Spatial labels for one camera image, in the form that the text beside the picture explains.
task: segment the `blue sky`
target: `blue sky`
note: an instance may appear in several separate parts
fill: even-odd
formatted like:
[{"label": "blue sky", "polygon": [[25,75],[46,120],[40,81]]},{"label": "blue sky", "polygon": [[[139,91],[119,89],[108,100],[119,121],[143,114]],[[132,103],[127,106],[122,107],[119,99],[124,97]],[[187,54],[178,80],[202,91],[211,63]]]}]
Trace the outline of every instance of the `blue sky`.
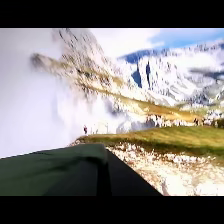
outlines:
[{"label": "blue sky", "polygon": [[106,55],[138,50],[184,47],[224,38],[224,28],[90,28]]}]

